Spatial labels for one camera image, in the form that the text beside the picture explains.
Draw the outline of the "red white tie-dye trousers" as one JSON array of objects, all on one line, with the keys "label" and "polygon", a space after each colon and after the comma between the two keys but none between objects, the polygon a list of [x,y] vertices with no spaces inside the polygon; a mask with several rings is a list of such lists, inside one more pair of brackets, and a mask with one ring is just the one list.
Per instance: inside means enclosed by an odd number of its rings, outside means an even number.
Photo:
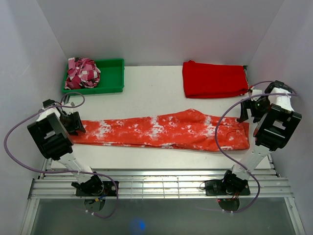
[{"label": "red white tie-dye trousers", "polygon": [[75,144],[156,147],[217,152],[246,150],[249,124],[235,117],[206,115],[195,109],[154,117],[84,120]]}]

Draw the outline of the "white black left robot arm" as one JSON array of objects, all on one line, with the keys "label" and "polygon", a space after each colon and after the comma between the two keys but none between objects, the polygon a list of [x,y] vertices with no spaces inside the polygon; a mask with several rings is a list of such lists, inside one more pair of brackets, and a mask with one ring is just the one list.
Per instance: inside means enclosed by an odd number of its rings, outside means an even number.
[{"label": "white black left robot arm", "polygon": [[48,99],[43,102],[44,111],[38,119],[27,126],[39,151],[46,159],[52,159],[72,170],[76,182],[72,186],[88,195],[103,194],[104,184],[93,175],[90,166],[78,160],[73,154],[72,136],[85,133],[80,115],[72,109],[57,107],[59,103]]}]

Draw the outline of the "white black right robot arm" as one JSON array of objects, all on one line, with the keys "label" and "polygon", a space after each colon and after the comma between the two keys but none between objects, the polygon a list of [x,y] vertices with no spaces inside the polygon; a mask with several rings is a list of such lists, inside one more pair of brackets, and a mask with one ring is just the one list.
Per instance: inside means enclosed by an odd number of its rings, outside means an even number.
[{"label": "white black right robot arm", "polygon": [[253,132],[255,144],[248,156],[225,173],[221,189],[226,194],[248,190],[250,172],[268,154],[286,146],[302,119],[291,106],[295,92],[285,83],[273,81],[264,91],[251,88],[250,93],[250,99],[241,103],[237,121],[242,123],[253,118],[257,124]]}]

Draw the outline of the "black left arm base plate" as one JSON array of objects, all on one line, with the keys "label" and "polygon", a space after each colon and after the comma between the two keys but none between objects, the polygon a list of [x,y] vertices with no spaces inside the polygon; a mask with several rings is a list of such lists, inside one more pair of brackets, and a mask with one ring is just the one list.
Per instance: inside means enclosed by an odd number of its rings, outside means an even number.
[{"label": "black left arm base plate", "polygon": [[81,188],[78,183],[72,182],[71,186],[76,188],[76,196],[116,196],[119,182],[115,181],[114,184],[112,181],[103,181],[101,184],[89,188]]}]

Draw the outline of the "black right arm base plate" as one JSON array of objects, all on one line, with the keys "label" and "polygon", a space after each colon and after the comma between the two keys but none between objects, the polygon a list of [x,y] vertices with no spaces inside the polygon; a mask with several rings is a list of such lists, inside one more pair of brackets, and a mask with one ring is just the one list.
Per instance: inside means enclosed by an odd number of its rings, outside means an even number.
[{"label": "black right arm base plate", "polygon": [[248,181],[241,183],[225,183],[222,180],[208,180],[204,182],[206,196],[233,196],[235,194],[247,196],[250,195]]}]

